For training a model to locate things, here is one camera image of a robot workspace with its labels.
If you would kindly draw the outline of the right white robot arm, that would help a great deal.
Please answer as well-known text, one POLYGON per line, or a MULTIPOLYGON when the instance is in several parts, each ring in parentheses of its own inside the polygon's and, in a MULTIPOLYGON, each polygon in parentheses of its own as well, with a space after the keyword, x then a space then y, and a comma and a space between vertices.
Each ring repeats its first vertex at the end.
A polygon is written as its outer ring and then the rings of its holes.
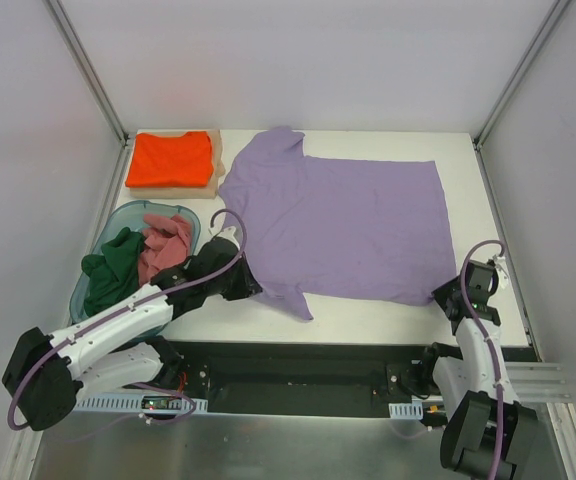
POLYGON ((442 467, 471 479, 521 478, 538 429, 537 414, 521 404, 503 359, 501 320, 488 304, 498 283, 493 261, 468 260, 433 292, 457 346, 427 347, 417 374, 424 395, 443 399, 442 467))

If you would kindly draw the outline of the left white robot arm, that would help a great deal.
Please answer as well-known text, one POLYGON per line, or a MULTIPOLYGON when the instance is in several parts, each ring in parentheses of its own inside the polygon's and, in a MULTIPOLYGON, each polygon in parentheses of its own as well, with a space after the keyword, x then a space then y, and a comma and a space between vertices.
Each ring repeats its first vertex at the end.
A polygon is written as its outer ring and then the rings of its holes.
POLYGON ((2 378, 11 396, 8 426, 47 430, 79 402, 122 387, 182 397, 184 361, 160 330, 209 297, 240 300, 260 290, 243 242, 215 236, 101 313, 52 333, 24 332, 2 378))

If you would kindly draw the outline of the lilac purple t shirt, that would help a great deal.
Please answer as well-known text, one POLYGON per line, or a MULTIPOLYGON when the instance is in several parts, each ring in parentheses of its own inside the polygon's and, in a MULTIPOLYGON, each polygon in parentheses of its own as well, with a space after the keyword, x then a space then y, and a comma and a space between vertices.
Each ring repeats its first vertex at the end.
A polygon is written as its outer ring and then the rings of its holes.
POLYGON ((219 188, 246 228, 259 300, 304 320, 310 294, 430 303, 457 273, 435 163, 313 157, 304 139, 256 134, 219 188))

